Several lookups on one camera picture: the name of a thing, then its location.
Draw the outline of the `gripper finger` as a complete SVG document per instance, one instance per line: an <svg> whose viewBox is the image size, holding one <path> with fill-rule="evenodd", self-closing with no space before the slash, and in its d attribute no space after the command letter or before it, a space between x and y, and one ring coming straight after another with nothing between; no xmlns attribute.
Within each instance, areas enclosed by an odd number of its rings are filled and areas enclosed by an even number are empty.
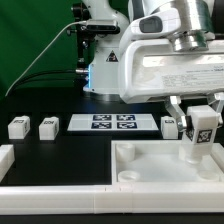
<svg viewBox="0 0 224 224"><path fill-rule="evenodd" d="M209 94L207 96L207 102L218 115L218 127L222 127L224 124L222 119L222 110L224 109L224 92Z"/></svg>

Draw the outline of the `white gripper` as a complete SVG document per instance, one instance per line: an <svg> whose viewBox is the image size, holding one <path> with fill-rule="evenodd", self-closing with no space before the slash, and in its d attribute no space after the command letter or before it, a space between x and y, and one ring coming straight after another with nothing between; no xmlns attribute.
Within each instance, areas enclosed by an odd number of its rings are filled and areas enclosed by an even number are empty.
<svg viewBox="0 0 224 224"><path fill-rule="evenodd" d="M133 21L119 45L118 88L126 103L166 98L166 110L184 132L188 121L181 98L224 91L224 40L209 42L206 51L176 52L168 36L180 27L175 8Z"/></svg>

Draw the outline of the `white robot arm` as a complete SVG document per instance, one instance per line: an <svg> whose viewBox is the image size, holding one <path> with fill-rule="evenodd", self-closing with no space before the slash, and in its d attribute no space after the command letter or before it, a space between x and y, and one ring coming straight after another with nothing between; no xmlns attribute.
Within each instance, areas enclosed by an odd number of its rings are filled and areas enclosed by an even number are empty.
<svg viewBox="0 0 224 224"><path fill-rule="evenodd" d="M224 41L215 39L215 0L129 0L127 17L108 0L82 0L97 33L85 90L126 103L163 101L185 131L196 119L182 111L185 99L205 98L201 115L223 124Z"/></svg>

